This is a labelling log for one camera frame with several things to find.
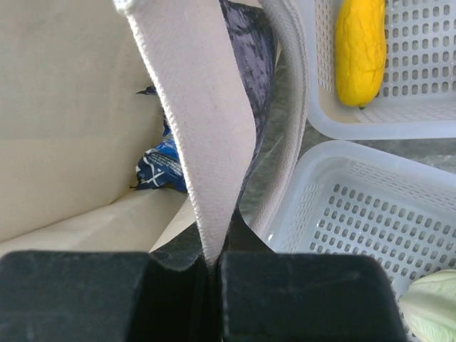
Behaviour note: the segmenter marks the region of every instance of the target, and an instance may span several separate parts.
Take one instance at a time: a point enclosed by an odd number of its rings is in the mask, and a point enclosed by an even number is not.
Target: grey floor
[[[249,218],[261,202],[266,186],[271,181],[276,156],[279,152],[279,144],[287,120],[286,94],[288,84],[285,72],[286,66],[280,61],[276,71],[274,99],[266,129],[266,138],[258,157],[256,169],[250,178],[240,205],[246,221],[249,221]],[[307,123],[301,146],[301,155],[313,146],[327,140],[330,139],[317,132]],[[366,140],[357,141],[357,143],[456,173],[456,139]]]

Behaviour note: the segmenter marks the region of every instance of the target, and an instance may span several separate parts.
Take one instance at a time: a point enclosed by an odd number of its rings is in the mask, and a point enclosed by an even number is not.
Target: white strap
[[[289,121],[281,142],[281,151],[268,190],[250,227],[263,240],[272,222],[298,160],[309,112],[309,78],[306,34],[301,9],[296,0],[260,0],[279,37],[289,80]]]
[[[114,0],[176,140],[213,269],[255,146],[255,123],[218,0]]]
[[[176,139],[203,252],[213,268],[252,158],[255,125],[218,0],[114,0],[133,30]],[[261,237],[296,164],[307,114],[307,55],[296,0],[261,0],[288,66],[290,118],[274,181],[254,216]]]

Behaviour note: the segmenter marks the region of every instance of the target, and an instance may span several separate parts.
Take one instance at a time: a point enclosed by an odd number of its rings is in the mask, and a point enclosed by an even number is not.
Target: plastic basket
[[[324,142],[300,159],[266,240],[276,252],[371,256],[398,298],[421,276],[455,269],[456,175]]]
[[[456,137],[456,1],[385,0],[388,61],[365,110],[342,105],[334,29],[342,0],[301,0],[309,45],[309,121],[344,140]]]

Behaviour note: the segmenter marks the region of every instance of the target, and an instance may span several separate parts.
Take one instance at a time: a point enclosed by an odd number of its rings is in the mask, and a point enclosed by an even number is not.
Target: green vegetable
[[[456,341],[456,271],[440,271],[415,281],[399,306],[422,342]]]

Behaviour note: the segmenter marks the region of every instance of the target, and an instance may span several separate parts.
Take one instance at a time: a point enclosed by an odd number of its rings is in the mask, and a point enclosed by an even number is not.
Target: blue package
[[[165,126],[163,141],[146,151],[136,166],[138,179],[136,189],[158,189],[172,185],[177,191],[186,192],[187,186],[177,154],[176,142],[166,119],[163,120],[163,125]]]

